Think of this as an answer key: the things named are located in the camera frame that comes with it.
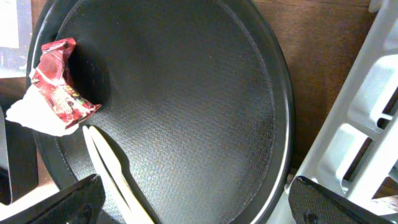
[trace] candy wrapper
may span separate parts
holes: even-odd
[[[67,65],[76,46],[73,38],[42,46],[40,63],[29,77],[24,98],[7,111],[7,120],[53,136],[71,134],[100,108],[73,89]]]

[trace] dish rack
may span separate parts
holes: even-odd
[[[372,0],[369,11],[378,11],[376,19],[295,177],[305,176],[397,223],[396,209],[376,205],[372,198],[386,177],[398,182],[398,103],[384,112],[398,87],[398,0]],[[345,180],[367,139],[372,143]],[[289,190],[286,184],[267,223],[295,223]]]

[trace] white paper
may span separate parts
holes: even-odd
[[[15,102],[6,114],[8,121],[53,136],[69,135],[79,128],[79,124],[75,124],[65,129],[66,124],[52,111],[35,85],[31,85],[23,99]]]
[[[19,48],[17,0],[0,0],[0,47]]]

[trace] black plate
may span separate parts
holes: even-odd
[[[156,222],[266,220],[288,168],[292,90],[251,1],[49,1],[28,64],[65,37],[78,42],[77,90],[103,104],[85,124],[103,130]],[[35,136],[60,188],[95,171],[80,129]],[[109,194],[101,221],[123,221]]]

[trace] brown wooden surface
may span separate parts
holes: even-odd
[[[33,25],[46,0],[32,0]],[[284,52],[295,97],[298,168],[317,136],[373,23],[370,0],[255,0]],[[20,98],[25,79],[0,79],[0,95]]]

